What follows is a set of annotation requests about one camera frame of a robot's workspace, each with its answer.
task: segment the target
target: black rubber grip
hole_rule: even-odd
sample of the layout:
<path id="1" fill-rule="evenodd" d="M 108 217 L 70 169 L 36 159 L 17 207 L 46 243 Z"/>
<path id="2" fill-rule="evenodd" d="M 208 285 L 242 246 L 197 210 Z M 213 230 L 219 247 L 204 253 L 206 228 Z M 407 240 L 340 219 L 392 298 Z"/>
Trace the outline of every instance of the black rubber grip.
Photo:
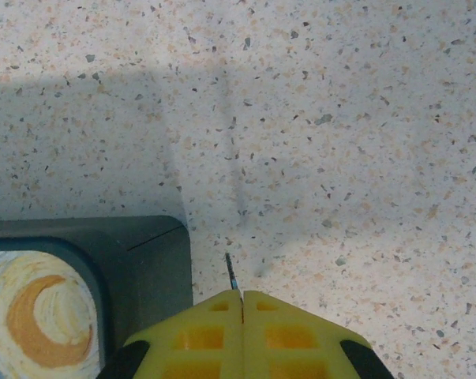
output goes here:
<path id="1" fill-rule="evenodd" d="M 150 343 L 146 341 L 120 347 L 96 379 L 133 379 L 149 348 Z"/>
<path id="2" fill-rule="evenodd" d="M 372 349 L 350 340 L 339 344 L 361 379 L 394 379 Z"/>

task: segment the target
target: yellow plastic tool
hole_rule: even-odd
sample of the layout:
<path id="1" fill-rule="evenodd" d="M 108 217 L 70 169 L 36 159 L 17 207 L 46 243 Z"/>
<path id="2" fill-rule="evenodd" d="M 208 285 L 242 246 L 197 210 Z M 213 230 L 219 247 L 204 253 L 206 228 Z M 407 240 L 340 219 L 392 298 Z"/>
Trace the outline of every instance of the yellow plastic tool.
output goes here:
<path id="1" fill-rule="evenodd" d="M 359 334 L 257 291 L 242 298 L 227 262 L 236 289 L 132 335 L 98 379 L 393 379 Z"/>

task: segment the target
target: rectangular cutout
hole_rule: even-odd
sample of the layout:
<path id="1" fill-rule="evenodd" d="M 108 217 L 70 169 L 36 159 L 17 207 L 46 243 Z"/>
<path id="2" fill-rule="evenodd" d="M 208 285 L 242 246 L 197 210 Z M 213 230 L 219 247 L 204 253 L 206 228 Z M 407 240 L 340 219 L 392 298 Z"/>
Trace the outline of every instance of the rectangular cutout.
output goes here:
<path id="1" fill-rule="evenodd" d="M 220 362 L 171 363 L 162 379 L 220 379 Z"/>
<path id="2" fill-rule="evenodd" d="M 325 365 L 320 362 L 271 362 L 271 379 L 330 379 Z"/>
<path id="3" fill-rule="evenodd" d="M 318 347 L 313 333 L 300 325 L 270 325 L 265 330 L 270 349 L 314 349 Z"/>
<path id="4" fill-rule="evenodd" d="M 228 302 L 217 302 L 213 304 L 210 308 L 213 312 L 223 312 L 229 310 L 229 303 Z"/>
<path id="5" fill-rule="evenodd" d="M 266 302 L 258 302 L 257 310 L 277 310 L 278 307 L 272 304 L 267 304 Z"/>
<path id="6" fill-rule="evenodd" d="M 175 350 L 223 349 L 223 327 L 200 326 L 186 329 L 176 337 Z"/>

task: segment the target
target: drill bit tip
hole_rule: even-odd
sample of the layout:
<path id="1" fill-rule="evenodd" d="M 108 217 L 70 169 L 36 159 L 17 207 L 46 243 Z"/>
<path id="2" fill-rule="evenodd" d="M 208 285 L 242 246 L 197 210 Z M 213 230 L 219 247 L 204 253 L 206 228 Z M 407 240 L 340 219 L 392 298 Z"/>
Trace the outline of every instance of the drill bit tip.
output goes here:
<path id="1" fill-rule="evenodd" d="M 234 270 L 232 268 L 231 255 L 229 253 L 225 253 L 225 261 L 227 263 L 227 271 L 229 272 L 229 279 L 231 280 L 231 288 L 233 290 L 237 290 L 238 281 L 236 280 L 236 275 L 234 274 Z"/>

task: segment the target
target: speckled countertop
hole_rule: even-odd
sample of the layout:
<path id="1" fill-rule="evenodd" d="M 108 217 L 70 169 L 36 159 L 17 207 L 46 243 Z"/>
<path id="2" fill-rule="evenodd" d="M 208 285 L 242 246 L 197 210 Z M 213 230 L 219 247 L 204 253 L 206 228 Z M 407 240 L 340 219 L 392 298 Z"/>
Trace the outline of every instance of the speckled countertop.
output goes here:
<path id="1" fill-rule="evenodd" d="M 476 0 L 0 2 L 0 219 L 160 213 L 196 302 L 476 377 Z"/>

